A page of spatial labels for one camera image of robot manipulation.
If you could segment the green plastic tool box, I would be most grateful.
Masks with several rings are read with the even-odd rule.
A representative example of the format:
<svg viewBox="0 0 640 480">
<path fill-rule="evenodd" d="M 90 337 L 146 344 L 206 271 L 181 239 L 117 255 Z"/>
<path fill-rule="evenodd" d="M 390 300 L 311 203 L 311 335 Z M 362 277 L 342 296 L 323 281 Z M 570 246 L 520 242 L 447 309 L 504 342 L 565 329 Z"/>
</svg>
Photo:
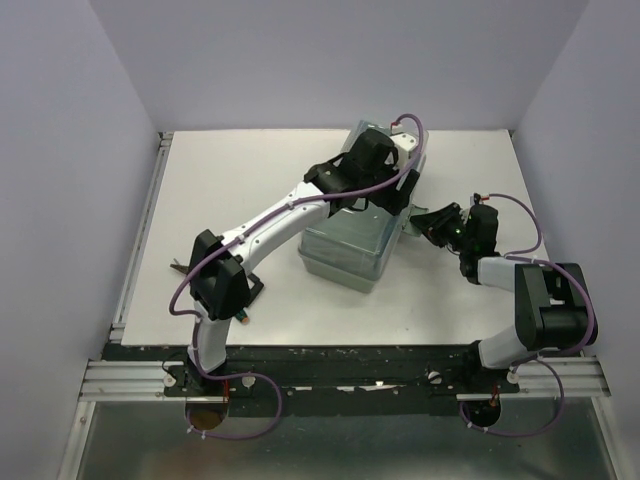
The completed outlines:
<svg viewBox="0 0 640 480">
<path fill-rule="evenodd" d="M 413 134 L 418 146 L 410 163 L 398 171 L 393 168 L 391 154 L 396 151 L 390 135 L 402 132 Z M 325 182 L 335 187 L 344 179 L 359 190 L 382 183 L 399 172 L 404 175 L 398 181 L 411 169 L 421 174 L 427 139 L 424 130 L 410 132 L 398 120 L 390 127 L 362 120 L 350 131 L 342 151 L 332 161 L 339 176 Z M 395 248 L 410 204 L 394 216 L 371 203 L 370 194 L 360 199 L 339 200 L 342 210 L 303 231 L 298 253 L 308 272 L 360 292 L 373 289 Z"/>
</svg>

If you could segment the green handled screwdriver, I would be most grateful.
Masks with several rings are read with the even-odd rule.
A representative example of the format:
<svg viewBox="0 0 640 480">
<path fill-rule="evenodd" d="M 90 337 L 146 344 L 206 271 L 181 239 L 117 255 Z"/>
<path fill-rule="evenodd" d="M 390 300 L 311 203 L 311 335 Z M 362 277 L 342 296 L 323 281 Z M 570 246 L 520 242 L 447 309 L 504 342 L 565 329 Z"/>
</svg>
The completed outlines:
<svg viewBox="0 0 640 480">
<path fill-rule="evenodd" d="M 243 324 L 247 324 L 249 322 L 249 316 L 244 311 L 241 311 L 241 312 L 238 313 L 237 319 Z"/>
</svg>

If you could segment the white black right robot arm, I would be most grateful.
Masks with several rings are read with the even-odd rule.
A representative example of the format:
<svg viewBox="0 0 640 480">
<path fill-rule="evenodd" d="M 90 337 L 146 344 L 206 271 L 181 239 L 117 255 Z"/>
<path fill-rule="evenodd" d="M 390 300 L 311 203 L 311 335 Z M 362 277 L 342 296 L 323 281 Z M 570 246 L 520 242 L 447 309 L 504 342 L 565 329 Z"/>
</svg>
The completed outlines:
<svg viewBox="0 0 640 480">
<path fill-rule="evenodd" d="M 478 357 L 461 365 L 467 389 L 485 390 L 496 380 L 496 369 L 545 352 L 572 355 L 597 339 L 596 315 L 580 266 L 500 255 L 495 208 L 483 203 L 468 209 L 451 203 L 432 212 L 414 207 L 408 224 L 432 245 L 456 254 L 467 281 L 514 295 L 512 325 L 479 341 Z"/>
</svg>

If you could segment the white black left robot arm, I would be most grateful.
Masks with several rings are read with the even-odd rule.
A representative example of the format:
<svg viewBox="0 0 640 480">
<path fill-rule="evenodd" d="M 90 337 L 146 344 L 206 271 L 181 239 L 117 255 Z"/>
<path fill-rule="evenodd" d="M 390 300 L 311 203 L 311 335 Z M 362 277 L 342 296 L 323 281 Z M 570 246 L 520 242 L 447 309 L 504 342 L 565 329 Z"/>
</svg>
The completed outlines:
<svg viewBox="0 0 640 480">
<path fill-rule="evenodd" d="M 398 123 L 389 133 L 368 128 L 349 150 L 312 166 L 261 216 L 219 236 L 206 230 L 196 237 L 189 293 L 197 319 L 187 382 L 197 393 L 209 395 L 221 385 L 230 322 L 255 299 L 249 277 L 261 261 L 305 228 L 358 201 L 400 213 L 419 177 L 424 143 L 424 132 L 404 132 Z"/>
</svg>

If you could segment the yellow handled pliers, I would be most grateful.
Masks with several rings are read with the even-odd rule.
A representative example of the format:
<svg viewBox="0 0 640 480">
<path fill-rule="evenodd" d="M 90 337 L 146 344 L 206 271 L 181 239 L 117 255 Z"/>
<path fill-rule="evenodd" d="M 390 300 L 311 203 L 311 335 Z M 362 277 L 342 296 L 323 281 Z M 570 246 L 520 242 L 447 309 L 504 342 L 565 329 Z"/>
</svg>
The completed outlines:
<svg viewBox="0 0 640 480">
<path fill-rule="evenodd" d="M 189 266 L 181 264 L 177 259 L 173 259 L 173 261 L 170 263 L 170 268 L 182 274 L 183 276 L 186 276 L 189 273 Z"/>
</svg>

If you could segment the black mounting base rail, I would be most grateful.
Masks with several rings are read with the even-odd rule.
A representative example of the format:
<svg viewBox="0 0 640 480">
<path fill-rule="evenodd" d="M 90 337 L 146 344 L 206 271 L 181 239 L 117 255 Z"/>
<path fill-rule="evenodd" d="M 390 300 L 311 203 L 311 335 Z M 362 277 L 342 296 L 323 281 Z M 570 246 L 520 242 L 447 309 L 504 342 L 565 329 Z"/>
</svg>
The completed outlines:
<svg viewBox="0 0 640 480">
<path fill-rule="evenodd" d="M 236 417 L 452 416 L 466 401 L 474 422 L 493 422 L 499 402 L 525 394 L 570 394 L 559 382 L 562 363 L 530 362 L 514 378 L 481 366 L 472 345 L 273 347 L 232 346 L 204 378 L 183 348 L 109 344 L 104 361 L 127 372 L 151 367 L 162 386 L 156 397 L 224 403 Z"/>
</svg>

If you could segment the aluminium extrusion frame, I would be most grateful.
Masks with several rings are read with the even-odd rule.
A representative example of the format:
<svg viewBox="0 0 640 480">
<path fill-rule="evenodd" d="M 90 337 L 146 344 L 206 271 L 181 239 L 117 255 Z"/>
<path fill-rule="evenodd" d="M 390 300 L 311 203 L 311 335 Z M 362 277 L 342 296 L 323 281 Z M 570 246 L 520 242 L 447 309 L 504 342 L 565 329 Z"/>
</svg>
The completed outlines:
<svg viewBox="0 0 640 480">
<path fill-rule="evenodd" d="M 165 131 L 161 132 L 159 137 L 160 143 L 151 184 L 146 195 L 124 285 L 109 327 L 105 348 L 121 347 L 126 332 L 129 311 L 138 284 L 139 271 L 151 232 L 152 218 L 174 134 Z M 103 355 L 99 355 L 96 360 L 87 363 L 79 392 L 81 402 L 145 402 L 165 399 L 164 389 L 173 383 L 172 379 L 166 377 L 165 369 L 171 365 L 167 357 L 174 351 L 184 351 L 186 349 L 185 343 L 145 343 L 133 346 L 125 345 L 124 349 L 133 356 L 131 359 L 109 360 Z"/>
</svg>

